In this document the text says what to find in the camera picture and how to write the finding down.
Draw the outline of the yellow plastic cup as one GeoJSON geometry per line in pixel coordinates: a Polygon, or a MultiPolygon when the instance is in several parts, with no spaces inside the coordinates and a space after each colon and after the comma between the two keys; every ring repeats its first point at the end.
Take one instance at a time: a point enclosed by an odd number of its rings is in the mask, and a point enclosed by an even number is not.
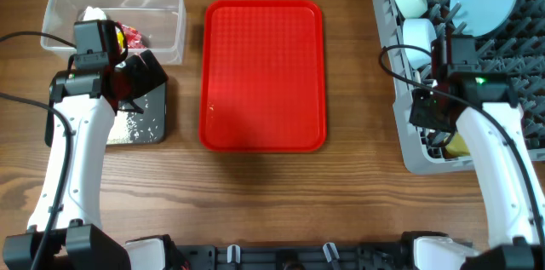
{"type": "Polygon", "coordinates": [[[445,146],[445,150],[453,158],[470,155],[470,151],[468,150],[465,141],[458,132],[450,139],[450,142],[445,146]]]}

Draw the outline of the yellow snack wrapper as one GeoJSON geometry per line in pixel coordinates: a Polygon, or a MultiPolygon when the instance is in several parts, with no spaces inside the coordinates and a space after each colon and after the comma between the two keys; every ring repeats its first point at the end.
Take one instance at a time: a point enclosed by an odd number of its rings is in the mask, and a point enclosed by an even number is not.
{"type": "Polygon", "coordinates": [[[124,35],[121,32],[117,32],[117,39],[118,39],[118,44],[119,44],[120,48],[123,49],[124,48],[124,45],[123,45],[124,35]]]}

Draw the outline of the red snack wrapper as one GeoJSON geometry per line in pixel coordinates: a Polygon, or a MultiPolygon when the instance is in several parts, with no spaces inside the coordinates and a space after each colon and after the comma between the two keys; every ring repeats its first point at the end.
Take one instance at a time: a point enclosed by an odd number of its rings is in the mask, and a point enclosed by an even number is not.
{"type": "Polygon", "coordinates": [[[144,37],[132,26],[122,25],[123,33],[127,39],[127,44],[130,49],[146,49],[144,37]]]}

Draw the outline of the white tissue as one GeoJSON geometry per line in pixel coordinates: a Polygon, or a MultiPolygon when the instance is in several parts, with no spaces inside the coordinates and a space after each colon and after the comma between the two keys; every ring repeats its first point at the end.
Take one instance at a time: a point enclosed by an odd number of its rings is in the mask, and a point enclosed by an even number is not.
{"type": "Polygon", "coordinates": [[[102,9],[88,6],[83,12],[82,21],[106,19],[107,15],[102,9]]]}

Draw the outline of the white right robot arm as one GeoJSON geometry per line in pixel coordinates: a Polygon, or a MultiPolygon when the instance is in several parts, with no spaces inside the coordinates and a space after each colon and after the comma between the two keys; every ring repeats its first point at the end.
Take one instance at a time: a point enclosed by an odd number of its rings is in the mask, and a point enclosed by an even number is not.
{"type": "Polygon", "coordinates": [[[463,139],[485,202],[490,248],[467,252],[430,236],[416,239],[419,269],[542,269],[544,193],[523,136],[519,97],[510,77],[481,72],[475,41],[439,37],[422,48],[436,85],[413,86],[410,123],[463,139]]]}

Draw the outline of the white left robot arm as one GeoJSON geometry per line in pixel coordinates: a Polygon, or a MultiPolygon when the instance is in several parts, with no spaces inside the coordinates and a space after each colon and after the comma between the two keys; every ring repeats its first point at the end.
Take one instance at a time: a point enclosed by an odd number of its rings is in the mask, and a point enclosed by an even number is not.
{"type": "Polygon", "coordinates": [[[76,52],[49,86],[49,163],[26,232],[8,236],[10,269],[188,269],[168,235],[119,244],[100,227],[100,184],[106,144],[121,105],[165,84],[153,53],[129,54],[122,26],[112,20],[74,25],[76,52]]]}

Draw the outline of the light blue bowl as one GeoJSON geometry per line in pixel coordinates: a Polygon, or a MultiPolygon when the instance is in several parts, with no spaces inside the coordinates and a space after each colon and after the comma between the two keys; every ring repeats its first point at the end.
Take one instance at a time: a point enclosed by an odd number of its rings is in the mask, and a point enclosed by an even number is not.
{"type": "Polygon", "coordinates": [[[413,69],[420,69],[431,63],[431,44],[437,36],[433,24],[428,19],[406,19],[402,26],[403,44],[425,49],[405,49],[406,57],[413,69]]]}

